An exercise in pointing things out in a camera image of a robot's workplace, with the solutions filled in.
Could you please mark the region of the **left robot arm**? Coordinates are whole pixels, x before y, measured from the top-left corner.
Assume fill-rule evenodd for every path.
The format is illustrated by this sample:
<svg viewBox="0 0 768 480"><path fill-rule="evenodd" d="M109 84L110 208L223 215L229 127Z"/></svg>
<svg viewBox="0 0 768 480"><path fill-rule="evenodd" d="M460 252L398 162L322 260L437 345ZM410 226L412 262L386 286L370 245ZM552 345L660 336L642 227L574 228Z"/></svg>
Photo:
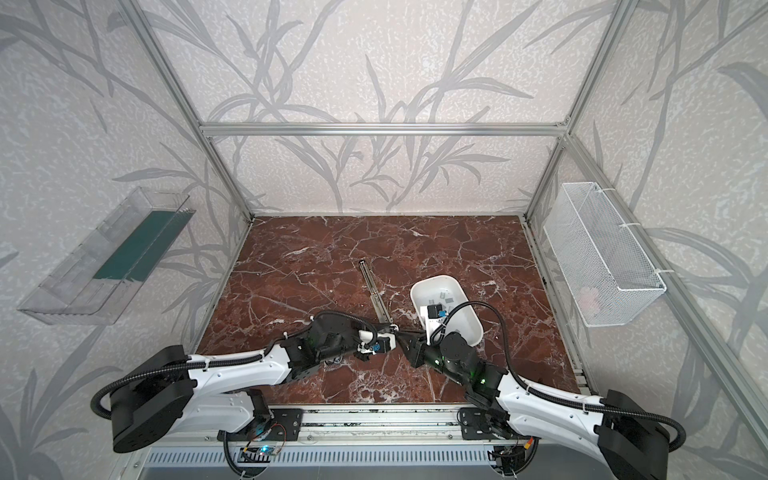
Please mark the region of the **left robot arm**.
<svg viewBox="0 0 768 480"><path fill-rule="evenodd" d="M302 380L346 355L386 354L396 347L397 330L392 323L326 310L306 328L259 350L198 355L172 345L98 390L90 408L110 421L116 453L140 450L173 433L237 433L269 415L258 388Z"/></svg>

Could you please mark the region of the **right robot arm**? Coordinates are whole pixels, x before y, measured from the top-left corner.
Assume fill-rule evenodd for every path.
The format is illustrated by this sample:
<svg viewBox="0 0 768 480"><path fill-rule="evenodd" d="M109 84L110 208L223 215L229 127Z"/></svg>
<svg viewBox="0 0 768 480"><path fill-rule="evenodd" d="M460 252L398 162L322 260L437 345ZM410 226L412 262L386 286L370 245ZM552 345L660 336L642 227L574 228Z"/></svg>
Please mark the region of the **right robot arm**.
<svg viewBox="0 0 768 480"><path fill-rule="evenodd" d="M668 459L687 433L675 419L648 412L629 396L604 397L548 387L510 364L481 358L447 315L431 332L401 331L396 340L414 368L426 366L460 385L499 434L555 442L606 465L617 479L664 479Z"/></svg>

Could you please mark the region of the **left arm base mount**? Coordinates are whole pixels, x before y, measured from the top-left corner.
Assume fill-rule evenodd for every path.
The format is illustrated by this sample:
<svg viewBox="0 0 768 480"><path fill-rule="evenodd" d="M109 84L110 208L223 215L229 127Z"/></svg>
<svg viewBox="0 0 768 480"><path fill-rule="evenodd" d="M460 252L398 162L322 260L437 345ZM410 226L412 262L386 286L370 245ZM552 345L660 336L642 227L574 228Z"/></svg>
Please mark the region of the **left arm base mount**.
<svg viewBox="0 0 768 480"><path fill-rule="evenodd" d="M300 408L280 408L257 414L245 428L249 441L294 442L299 438L304 411Z"/></svg>

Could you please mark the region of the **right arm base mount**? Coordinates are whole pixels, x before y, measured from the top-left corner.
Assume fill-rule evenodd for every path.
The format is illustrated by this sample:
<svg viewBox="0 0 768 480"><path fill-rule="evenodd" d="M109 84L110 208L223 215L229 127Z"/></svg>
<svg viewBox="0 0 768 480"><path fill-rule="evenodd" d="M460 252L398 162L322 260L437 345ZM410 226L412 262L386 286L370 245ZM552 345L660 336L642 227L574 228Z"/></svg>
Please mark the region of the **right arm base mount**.
<svg viewBox="0 0 768 480"><path fill-rule="evenodd" d="M460 408L456 418L463 440L509 440L512 438L509 430L494 423L492 418L479 408Z"/></svg>

